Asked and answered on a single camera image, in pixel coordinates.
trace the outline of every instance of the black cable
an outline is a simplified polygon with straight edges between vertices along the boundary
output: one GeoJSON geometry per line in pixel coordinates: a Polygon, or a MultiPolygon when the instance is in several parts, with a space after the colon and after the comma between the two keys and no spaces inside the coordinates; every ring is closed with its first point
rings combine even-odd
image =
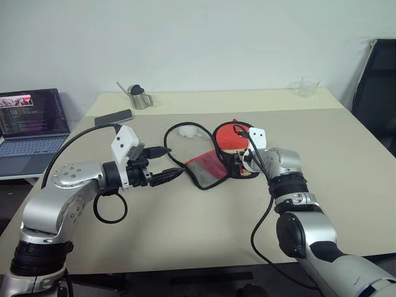
{"type": "Polygon", "coordinates": [[[119,124],[104,124],[101,126],[96,126],[96,127],[92,127],[89,128],[87,130],[82,131],[81,133],[78,133],[76,136],[74,136],[71,140],[69,140],[68,142],[66,142],[54,155],[54,157],[51,159],[50,163],[48,164],[47,169],[45,170],[44,176],[43,176],[43,182],[41,184],[41,188],[44,189],[44,187],[47,184],[47,180],[48,180],[48,176],[50,175],[50,171],[52,169],[52,167],[55,164],[56,159],[58,159],[58,157],[63,153],[63,151],[65,151],[65,149],[68,148],[69,145],[71,145],[75,140],[77,140],[78,138],[80,138],[81,136],[86,135],[89,132],[95,131],[95,130],[99,130],[102,128],[106,128],[106,127],[114,127],[116,129],[121,128],[121,125],[119,124]]]}
{"type": "MultiPolygon", "coordinates": [[[[241,135],[241,136],[243,136],[243,137],[249,139],[250,143],[251,143],[252,146],[253,146],[253,149],[256,151],[256,155],[257,155],[259,161],[257,161],[257,158],[253,155],[253,153],[252,153],[251,150],[249,149],[249,152],[250,152],[250,154],[252,155],[252,159],[253,159],[253,161],[256,163],[256,165],[260,168],[260,170],[263,172],[263,174],[265,175],[265,177],[267,178],[267,182],[269,182],[270,179],[269,179],[268,172],[267,172],[266,169],[265,169],[264,162],[263,162],[263,160],[262,160],[262,158],[261,158],[261,156],[260,156],[260,154],[259,154],[259,152],[258,152],[258,150],[257,150],[256,144],[255,144],[254,141],[251,139],[251,137],[250,137],[248,131],[245,130],[244,127],[242,127],[242,126],[240,126],[240,125],[237,125],[237,124],[233,126],[233,129],[234,129],[234,132],[237,133],[238,135],[241,135]],[[238,132],[236,131],[235,127],[240,128],[240,129],[243,131],[243,133],[242,133],[242,134],[238,133],[238,132]]],[[[301,283],[301,282],[299,282],[298,280],[294,279],[293,277],[289,276],[289,275],[286,274],[284,271],[282,271],[281,269],[279,269],[274,263],[272,263],[272,261],[270,261],[270,259],[268,259],[267,257],[265,257],[265,256],[256,248],[256,245],[254,244],[254,236],[256,235],[256,232],[257,232],[258,229],[260,228],[262,222],[264,222],[264,220],[267,218],[269,212],[271,211],[271,208],[272,208],[272,205],[273,205],[273,201],[274,201],[274,198],[273,198],[273,196],[271,195],[270,202],[269,202],[269,204],[268,204],[268,206],[267,206],[267,209],[265,210],[263,216],[260,218],[260,220],[257,222],[257,224],[254,226],[253,231],[252,231],[252,233],[251,233],[251,235],[250,235],[250,244],[251,244],[251,246],[252,246],[252,248],[253,248],[253,251],[254,251],[261,259],[265,260],[265,261],[266,261],[272,268],[274,268],[277,272],[279,272],[280,274],[282,274],[284,277],[286,277],[287,279],[291,280],[292,282],[294,282],[294,283],[296,283],[296,284],[298,284],[298,285],[300,285],[300,286],[302,286],[302,287],[304,287],[304,288],[310,289],[310,290],[319,290],[319,288],[318,288],[317,286],[311,286],[311,285],[307,285],[307,284],[305,284],[305,283],[301,283]]]]}
{"type": "Polygon", "coordinates": [[[69,297],[74,297],[72,278],[70,277],[67,269],[64,270],[64,278],[66,279],[67,294],[69,295],[69,297]]]}
{"type": "Polygon", "coordinates": [[[125,198],[120,193],[115,193],[115,195],[117,195],[121,199],[121,201],[123,202],[125,211],[124,211],[124,214],[122,215],[121,218],[119,218],[117,220],[114,220],[114,221],[109,221],[109,220],[104,219],[103,217],[100,216],[100,214],[98,212],[98,201],[99,201],[99,198],[100,198],[101,194],[100,193],[97,194],[95,199],[93,200],[93,213],[95,214],[96,218],[99,221],[101,221],[102,223],[106,223],[106,224],[119,223],[119,222],[121,222],[122,220],[125,219],[125,217],[126,217],[126,215],[128,213],[128,205],[126,204],[125,198]]]}

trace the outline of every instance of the black smartphone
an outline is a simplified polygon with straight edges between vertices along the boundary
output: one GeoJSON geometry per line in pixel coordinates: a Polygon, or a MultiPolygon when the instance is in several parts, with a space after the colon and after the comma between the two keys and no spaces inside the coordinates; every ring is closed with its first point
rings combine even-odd
{"type": "Polygon", "coordinates": [[[122,110],[116,113],[106,114],[105,116],[99,116],[95,118],[95,126],[101,126],[104,124],[116,124],[125,122],[133,118],[131,110],[122,110]]]}

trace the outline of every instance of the clear glass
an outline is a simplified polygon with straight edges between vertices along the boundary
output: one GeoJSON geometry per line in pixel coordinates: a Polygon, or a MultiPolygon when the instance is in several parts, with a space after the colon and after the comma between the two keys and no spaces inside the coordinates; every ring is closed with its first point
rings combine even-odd
{"type": "Polygon", "coordinates": [[[315,94],[321,80],[315,77],[303,76],[299,82],[298,96],[307,98],[315,94]]]}

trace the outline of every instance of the white wall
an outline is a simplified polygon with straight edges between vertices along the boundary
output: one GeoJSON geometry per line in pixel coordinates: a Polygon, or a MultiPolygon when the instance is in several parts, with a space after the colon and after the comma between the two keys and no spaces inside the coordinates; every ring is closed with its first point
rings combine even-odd
{"type": "Polygon", "coordinates": [[[57,87],[69,119],[101,92],[291,87],[345,105],[394,0],[0,0],[0,92],[57,87]]]}

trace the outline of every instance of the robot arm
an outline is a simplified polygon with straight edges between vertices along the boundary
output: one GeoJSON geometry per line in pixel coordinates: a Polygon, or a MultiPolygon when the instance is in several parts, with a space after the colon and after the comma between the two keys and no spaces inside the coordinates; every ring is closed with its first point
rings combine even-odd
{"type": "Polygon", "coordinates": [[[0,296],[38,293],[57,296],[65,274],[66,255],[85,206],[97,195],[111,195],[120,187],[157,186],[178,177],[183,170],[172,168],[152,174],[151,158],[167,148],[144,148],[132,128],[122,126],[111,144],[114,161],[72,163],[55,171],[44,189],[33,196],[23,212],[20,241],[7,271],[0,296]]]}
{"type": "MultiPolygon", "coordinates": [[[[335,229],[308,191],[296,152],[258,148],[251,153],[256,159],[257,154],[261,156],[267,171],[269,191],[280,215],[277,236],[281,250],[301,264],[324,296],[396,296],[393,276],[338,249],[335,229]]],[[[245,154],[244,166],[261,171],[251,153],[245,154]]]]}

